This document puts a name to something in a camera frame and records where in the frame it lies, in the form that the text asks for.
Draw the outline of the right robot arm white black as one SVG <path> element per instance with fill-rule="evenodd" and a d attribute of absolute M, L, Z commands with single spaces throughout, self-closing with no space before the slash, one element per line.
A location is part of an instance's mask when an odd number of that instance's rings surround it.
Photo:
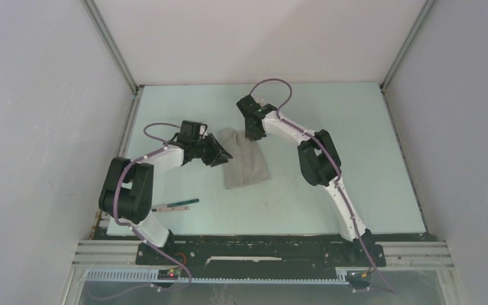
<path fill-rule="evenodd" d="M 346 261 L 354 266 L 363 264 L 370 256 L 366 244 L 374 239 L 346 192 L 341 177 L 341 160 L 329 132 L 305 129 L 282 115 L 275 106 L 260 104 L 251 95 L 244 96 L 236 106 L 244 117 L 248 140 L 276 135 L 296 146 L 304 180 L 311 186 L 322 187 L 329 194 L 339 232 L 342 238 L 352 242 L 344 248 Z"/>

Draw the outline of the grey cloth napkin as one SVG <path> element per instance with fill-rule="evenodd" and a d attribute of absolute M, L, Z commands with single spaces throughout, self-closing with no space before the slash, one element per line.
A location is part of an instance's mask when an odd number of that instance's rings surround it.
<path fill-rule="evenodd" d="M 248 140 L 245 132 L 226 128 L 219 135 L 220 144 L 233 156 L 222 166 L 225 189 L 252 186 L 271 178 L 258 143 Z"/>

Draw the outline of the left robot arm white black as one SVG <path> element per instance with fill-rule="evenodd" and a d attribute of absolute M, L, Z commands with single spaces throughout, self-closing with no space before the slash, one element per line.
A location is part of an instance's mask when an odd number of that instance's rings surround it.
<path fill-rule="evenodd" d="M 152 211 L 155 178 L 199 159 L 215 167 L 232 159 L 204 123 L 184 120 L 179 131 L 162 147 L 135 159 L 115 157 L 111 160 L 98 207 L 119 226 L 127 227 L 144 243 L 153 245 L 151 257 L 159 264 L 175 258 L 175 247 L 168 243 L 171 231 Z"/>

